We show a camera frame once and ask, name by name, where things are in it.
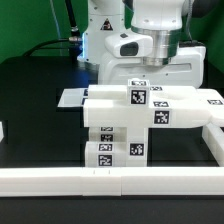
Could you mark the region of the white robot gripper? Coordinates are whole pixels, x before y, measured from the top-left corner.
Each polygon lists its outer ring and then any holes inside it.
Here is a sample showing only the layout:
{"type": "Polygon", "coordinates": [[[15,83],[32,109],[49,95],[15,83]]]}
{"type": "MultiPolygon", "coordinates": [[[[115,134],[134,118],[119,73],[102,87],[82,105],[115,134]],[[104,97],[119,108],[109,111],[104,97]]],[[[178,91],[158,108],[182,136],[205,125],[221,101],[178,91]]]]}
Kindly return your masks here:
{"type": "Polygon", "coordinates": [[[103,55],[98,73],[101,85],[126,85],[128,79],[146,79],[151,85],[193,86],[203,82],[204,46],[179,47],[177,55],[167,65],[145,65],[141,58],[115,58],[103,55]]]}

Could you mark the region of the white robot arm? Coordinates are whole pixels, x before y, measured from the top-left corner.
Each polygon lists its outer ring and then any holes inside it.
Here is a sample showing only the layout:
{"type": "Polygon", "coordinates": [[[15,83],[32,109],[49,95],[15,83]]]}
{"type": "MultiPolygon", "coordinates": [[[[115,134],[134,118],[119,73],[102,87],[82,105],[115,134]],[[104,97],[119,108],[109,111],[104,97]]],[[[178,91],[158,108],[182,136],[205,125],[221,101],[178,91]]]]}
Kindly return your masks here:
{"type": "Polygon", "coordinates": [[[206,47],[182,32],[220,0],[88,0],[79,64],[100,84],[147,79],[152,85],[202,85],[206,47]]]}

